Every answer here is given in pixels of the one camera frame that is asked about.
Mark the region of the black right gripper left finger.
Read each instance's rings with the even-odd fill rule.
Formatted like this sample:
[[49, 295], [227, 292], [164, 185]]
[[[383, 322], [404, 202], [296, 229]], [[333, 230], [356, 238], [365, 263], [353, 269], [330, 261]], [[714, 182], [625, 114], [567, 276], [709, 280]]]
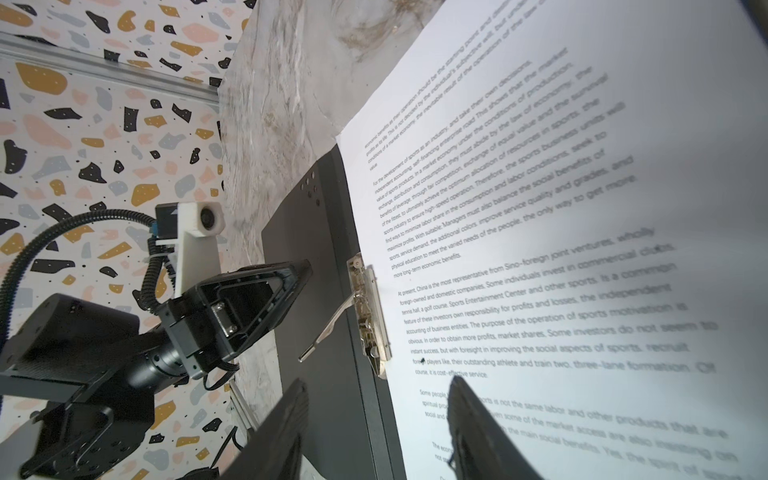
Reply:
[[286, 390], [222, 479], [299, 479], [309, 417], [309, 394], [303, 380]]

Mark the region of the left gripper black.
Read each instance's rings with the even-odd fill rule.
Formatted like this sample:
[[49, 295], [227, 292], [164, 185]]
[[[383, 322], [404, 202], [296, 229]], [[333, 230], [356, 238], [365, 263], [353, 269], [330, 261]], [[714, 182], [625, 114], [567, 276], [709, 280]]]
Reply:
[[311, 275], [307, 260], [243, 267], [159, 305], [172, 363], [191, 379], [233, 376], [235, 359], [281, 324]]

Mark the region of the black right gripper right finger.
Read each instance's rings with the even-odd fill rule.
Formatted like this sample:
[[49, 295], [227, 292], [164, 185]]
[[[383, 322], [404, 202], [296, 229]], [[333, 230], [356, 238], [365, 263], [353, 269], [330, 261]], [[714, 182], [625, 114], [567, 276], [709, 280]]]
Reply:
[[448, 465], [457, 479], [542, 479], [460, 376], [451, 380], [447, 408]]

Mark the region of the orange black file folder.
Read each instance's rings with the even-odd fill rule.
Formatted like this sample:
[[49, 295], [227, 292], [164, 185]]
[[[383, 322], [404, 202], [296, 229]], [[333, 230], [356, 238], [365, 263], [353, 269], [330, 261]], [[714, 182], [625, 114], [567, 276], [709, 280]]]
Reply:
[[262, 231], [269, 263], [306, 260], [312, 274], [275, 331], [283, 385], [303, 380], [309, 414], [303, 453], [326, 479], [406, 476], [389, 386], [365, 355], [353, 309], [306, 360], [299, 356], [351, 294], [347, 262], [359, 253], [339, 148], [300, 178]]

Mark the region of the text page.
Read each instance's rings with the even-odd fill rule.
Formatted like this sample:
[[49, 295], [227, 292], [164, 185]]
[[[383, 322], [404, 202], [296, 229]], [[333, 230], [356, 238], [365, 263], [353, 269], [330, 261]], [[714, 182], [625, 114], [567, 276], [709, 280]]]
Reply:
[[742, 1], [448, 1], [338, 137], [410, 479], [464, 378], [547, 479], [767, 475], [767, 43]]

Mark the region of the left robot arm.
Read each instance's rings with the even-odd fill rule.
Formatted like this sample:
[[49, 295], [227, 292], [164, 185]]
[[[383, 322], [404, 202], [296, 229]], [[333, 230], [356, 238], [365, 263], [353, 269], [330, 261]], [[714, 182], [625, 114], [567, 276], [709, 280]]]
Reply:
[[2, 349], [2, 392], [46, 403], [23, 427], [30, 452], [2, 465], [14, 479], [100, 477], [141, 445], [158, 392], [215, 370], [232, 376], [311, 273], [302, 260], [216, 275], [164, 302], [147, 332], [133, 314], [50, 296]]

